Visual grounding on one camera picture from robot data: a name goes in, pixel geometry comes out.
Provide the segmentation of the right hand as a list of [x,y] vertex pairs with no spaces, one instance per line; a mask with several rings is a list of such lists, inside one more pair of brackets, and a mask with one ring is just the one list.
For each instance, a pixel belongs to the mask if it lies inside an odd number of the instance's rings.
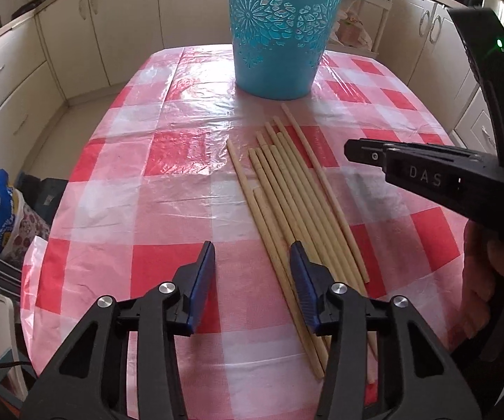
[[464,268],[461,323],[467,337],[474,337],[490,319],[488,302],[504,277],[504,243],[495,240],[472,221],[464,227]]

